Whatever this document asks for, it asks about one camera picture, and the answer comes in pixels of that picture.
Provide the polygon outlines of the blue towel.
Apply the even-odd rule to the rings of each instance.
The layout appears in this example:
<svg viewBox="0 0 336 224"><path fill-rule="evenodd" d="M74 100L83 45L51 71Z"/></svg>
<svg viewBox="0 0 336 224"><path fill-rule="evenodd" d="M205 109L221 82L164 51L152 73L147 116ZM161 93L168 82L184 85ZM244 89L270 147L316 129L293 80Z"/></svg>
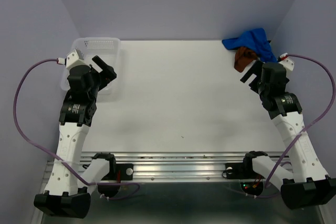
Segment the blue towel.
<svg viewBox="0 0 336 224"><path fill-rule="evenodd" d="M222 44L227 50L236 50L246 47L254 51L262 62L277 62L271 45L267 40L266 32L263 28L255 28L243 32L239 37L222 40Z"/></svg>

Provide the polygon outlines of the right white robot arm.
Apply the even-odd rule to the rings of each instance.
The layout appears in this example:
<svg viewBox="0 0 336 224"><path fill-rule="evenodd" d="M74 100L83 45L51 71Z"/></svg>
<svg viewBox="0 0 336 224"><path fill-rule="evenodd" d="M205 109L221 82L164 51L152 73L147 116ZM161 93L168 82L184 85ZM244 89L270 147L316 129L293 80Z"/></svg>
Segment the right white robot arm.
<svg viewBox="0 0 336 224"><path fill-rule="evenodd" d="M283 168L264 152L249 152L241 170L244 175L256 174L273 184L289 209L324 205L335 196L335 179L321 165L304 124L302 107L297 96L286 91L287 70L280 63L256 61L241 78L259 95L264 109L280 133L286 147L281 158L289 156L292 170Z"/></svg>

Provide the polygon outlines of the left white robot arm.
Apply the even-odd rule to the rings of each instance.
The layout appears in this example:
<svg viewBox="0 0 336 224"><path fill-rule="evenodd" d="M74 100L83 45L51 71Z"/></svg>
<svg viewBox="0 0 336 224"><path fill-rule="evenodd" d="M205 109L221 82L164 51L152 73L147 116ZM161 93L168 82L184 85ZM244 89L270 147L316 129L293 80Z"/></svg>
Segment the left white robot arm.
<svg viewBox="0 0 336 224"><path fill-rule="evenodd" d="M70 89L60 111L57 156L44 192L34 199L34 206L49 216L83 219L96 184L103 178L113 178L117 172L114 155L97 153L85 172L78 175L82 147L97 110L98 92L117 77L99 56L92 61L100 72L74 55L66 60Z"/></svg>

